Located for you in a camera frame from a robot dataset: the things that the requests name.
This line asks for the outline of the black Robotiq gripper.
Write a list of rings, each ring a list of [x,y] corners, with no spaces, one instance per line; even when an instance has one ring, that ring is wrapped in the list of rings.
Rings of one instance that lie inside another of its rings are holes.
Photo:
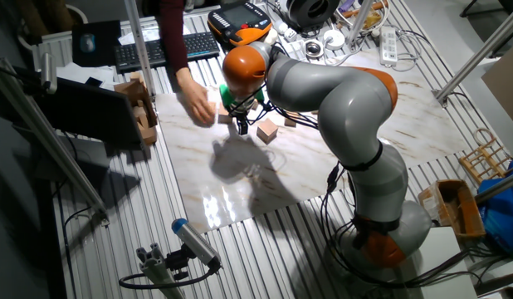
[[[246,135],[248,132],[249,124],[247,122],[246,115],[251,108],[251,103],[232,104],[232,117],[237,117],[237,127],[239,135]]]

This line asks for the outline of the person's bare hand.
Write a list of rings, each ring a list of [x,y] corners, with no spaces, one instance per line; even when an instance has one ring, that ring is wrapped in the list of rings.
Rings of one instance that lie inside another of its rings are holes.
[[[208,104],[208,91],[193,79],[187,67],[179,69],[175,75],[189,112],[201,123],[212,125],[215,110]]]

